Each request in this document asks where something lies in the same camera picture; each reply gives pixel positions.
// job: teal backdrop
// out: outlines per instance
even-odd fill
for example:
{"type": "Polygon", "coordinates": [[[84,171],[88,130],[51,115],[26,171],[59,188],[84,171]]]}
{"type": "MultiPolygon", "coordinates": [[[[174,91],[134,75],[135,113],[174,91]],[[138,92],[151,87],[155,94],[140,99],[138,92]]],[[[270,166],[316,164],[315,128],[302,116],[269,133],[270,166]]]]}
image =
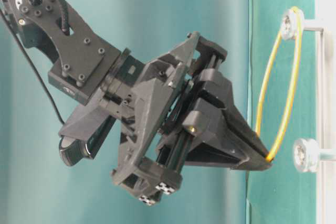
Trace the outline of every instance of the teal backdrop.
{"type": "MultiPolygon", "coordinates": [[[[169,51],[187,32],[228,50],[221,70],[247,116],[248,0],[67,0],[92,29],[141,61],[169,51]]],[[[119,187],[120,124],[94,161],[65,166],[54,112],[21,52],[0,24],[0,223],[245,223],[244,172],[185,167],[181,190],[146,207],[119,187]]],[[[51,63],[28,50],[44,80],[51,63]]],[[[67,118],[76,103],[48,85],[67,118]]]]}
{"type": "MultiPolygon", "coordinates": [[[[250,108],[254,126],[262,79],[282,15],[298,6],[306,19],[314,19],[314,0],[250,0],[250,6],[250,108]]],[[[286,104],[294,47],[293,40],[281,42],[269,79],[260,134],[268,149],[286,104]]],[[[315,68],[315,36],[305,31],[296,96],[283,144],[271,169],[249,173],[247,196],[252,224],[316,222],[316,175],[299,174],[292,161],[296,139],[316,139],[315,68]]]]}

